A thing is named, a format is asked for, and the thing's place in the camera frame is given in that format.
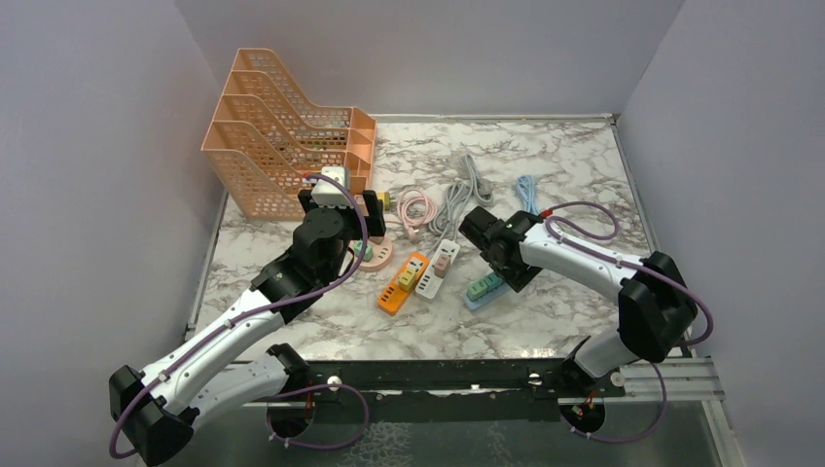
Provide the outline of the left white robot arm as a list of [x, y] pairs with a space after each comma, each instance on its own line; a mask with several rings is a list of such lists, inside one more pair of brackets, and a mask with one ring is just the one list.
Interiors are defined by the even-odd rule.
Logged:
[[299, 200], [305, 216], [291, 246], [261, 269], [229, 309], [158, 361], [141, 370], [123, 366], [110, 376], [112, 457], [123, 457], [117, 442], [125, 435], [131, 454], [148, 466], [161, 465], [218, 413], [275, 393], [294, 399], [305, 390], [305, 361], [287, 344], [239, 369], [226, 368], [343, 285], [365, 260], [357, 253], [353, 265], [346, 264], [351, 243], [383, 236], [386, 227], [373, 190], [343, 195], [316, 185], [301, 191]]

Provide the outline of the green plug adapter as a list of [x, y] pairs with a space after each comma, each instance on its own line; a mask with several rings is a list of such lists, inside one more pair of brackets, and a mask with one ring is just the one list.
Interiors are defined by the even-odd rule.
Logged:
[[367, 241], [364, 242], [363, 240], [354, 241], [352, 244], [353, 252], [355, 257], [363, 257], [364, 262], [369, 262], [374, 256], [374, 249], [373, 245]]
[[485, 296], [488, 292], [488, 286], [485, 279], [479, 279], [470, 284], [468, 287], [465, 297], [471, 301], [475, 302]]

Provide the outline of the yellow cube plug adapter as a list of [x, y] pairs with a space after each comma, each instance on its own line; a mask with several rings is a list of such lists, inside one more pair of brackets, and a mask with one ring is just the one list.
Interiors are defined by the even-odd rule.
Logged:
[[397, 278], [399, 288], [405, 292], [410, 292], [416, 285], [420, 269], [414, 266], [407, 266], [404, 268]]

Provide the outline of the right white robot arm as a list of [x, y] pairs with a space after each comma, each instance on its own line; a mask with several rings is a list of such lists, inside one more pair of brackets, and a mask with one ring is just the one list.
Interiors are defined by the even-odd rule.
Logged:
[[615, 329], [581, 341], [563, 360], [558, 377], [571, 394], [584, 396], [600, 379], [626, 364], [661, 363], [699, 314], [701, 342], [712, 332], [705, 303], [687, 287], [674, 260], [661, 251], [646, 257], [601, 246], [607, 235], [589, 232], [557, 216], [520, 210], [502, 220], [483, 207], [461, 221], [459, 232], [492, 271], [515, 292], [542, 270], [563, 275], [610, 300], [618, 309]]

